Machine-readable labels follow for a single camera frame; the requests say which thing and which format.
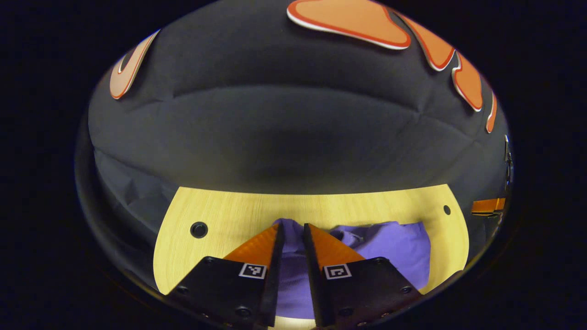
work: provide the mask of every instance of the light wood surface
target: light wood surface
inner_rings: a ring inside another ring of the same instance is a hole
[[[451,213],[444,212],[449,206]],[[279,218],[330,230],[337,225],[423,222],[430,237],[426,294],[465,266],[467,226],[448,185],[364,194],[277,195],[180,187],[163,220],[153,258],[159,291],[168,294],[206,256],[223,258]],[[190,227],[208,225],[204,238]],[[277,317],[276,329],[308,330],[313,320]]]

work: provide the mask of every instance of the purple fabric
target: purple fabric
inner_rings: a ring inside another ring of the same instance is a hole
[[[303,227],[291,219],[278,219],[274,222],[276,223],[282,223],[285,232],[276,314],[290,318],[314,319],[308,266],[302,241]],[[424,224],[400,225],[397,222],[388,222],[370,227],[341,225],[334,228],[330,234],[366,259],[389,259],[416,288],[423,288],[428,283],[430,239]]]

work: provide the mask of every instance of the dark background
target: dark background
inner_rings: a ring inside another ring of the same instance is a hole
[[[515,148],[512,209],[496,243],[405,328],[585,328],[573,215],[586,118],[579,45],[586,5],[570,1],[396,1],[460,49],[491,83]],[[180,328],[105,260],[73,178],[77,127],[97,80],[152,31],[201,1],[20,1],[0,5],[5,109],[2,324],[6,329]]]

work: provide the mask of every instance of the black fabric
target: black fabric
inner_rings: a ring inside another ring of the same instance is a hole
[[[112,206],[152,241],[177,186],[335,194],[447,183],[470,256],[479,252],[485,227],[470,207],[505,178],[507,124],[498,107],[485,132],[487,83],[473,112],[453,86],[456,58],[432,70],[398,17],[412,44],[389,50],[301,28],[289,3],[219,1],[166,26],[120,100],[105,73],[89,129]]]

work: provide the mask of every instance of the orange shape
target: orange shape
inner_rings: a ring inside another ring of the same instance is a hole
[[[143,63],[145,54],[158,33],[159,31],[153,33],[135,47],[133,54],[130,56],[124,69],[122,69],[122,63],[126,55],[122,56],[122,58],[116,62],[112,69],[112,73],[110,74],[110,95],[113,98],[119,99],[129,91],[134,78],[137,76],[139,67],[141,66],[141,63]]]
[[[497,210],[503,210],[504,206],[505,198],[474,201],[471,213],[493,213]]]
[[[275,224],[244,242],[224,259],[247,264],[265,265],[269,269],[279,224]]]
[[[463,55],[457,52],[458,67],[453,69],[453,82],[457,92],[465,98],[476,112],[483,107],[481,96],[481,76]]]
[[[310,227],[310,233],[312,234],[312,241],[320,271],[322,271],[324,266],[348,264],[350,262],[365,260],[362,255],[326,231],[311,224],[308,224],[308,227]]]
[[[491,113],[487,116],[487,124],[485,125],[485,130],[487,133],[491,133],[493,131],[493,125],[495,125],[495,115],[497,115],[497,98],[495,94],[491,93]]]
[[[449,45],[446,41],[430,32],[430,30],[412,21],[404,15],[397,14],[410,27],[412,32],[416,35],[416,39],[420,42],[420,46],[424,50],[426,59],[430,66],[436,71],[444,70],[450,60],[453,58],[454,47]]]
[[[288,17],[308,29],[338,33],[390,49],[406,49],[410,36],[389,17],[387,9],[369,0],[297,0]]]

